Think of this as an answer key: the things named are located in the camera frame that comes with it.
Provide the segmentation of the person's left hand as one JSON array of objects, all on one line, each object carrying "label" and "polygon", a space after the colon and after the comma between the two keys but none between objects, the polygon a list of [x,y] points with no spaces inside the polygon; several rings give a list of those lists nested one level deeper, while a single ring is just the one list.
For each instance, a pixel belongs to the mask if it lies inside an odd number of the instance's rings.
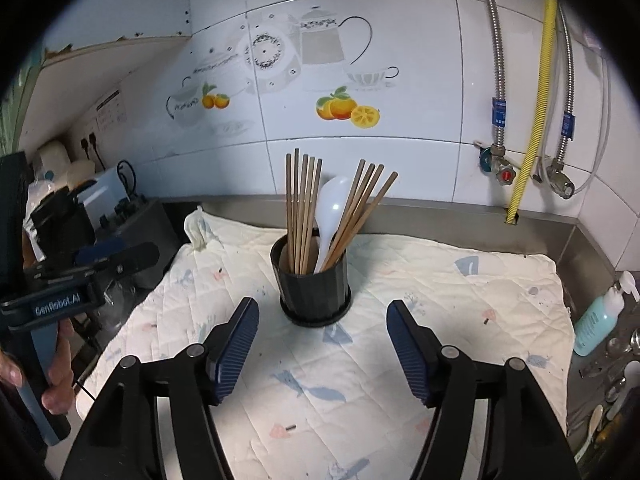
[{"label": "person's left hand", "polygon": [[[48,371],[50,388],[41,397],[43,407],[52,415],[66,414],[74,403],[74,374],[72,371],[72,352],[70,352],[70,338],[74,336],[74,333],[70,320],[58,322],[58,342]],[[4,352],[1,352],[0,356],[0,370],[1,381],[4,384],[12,388],[21,388],[23,385],[22,370]]]}]

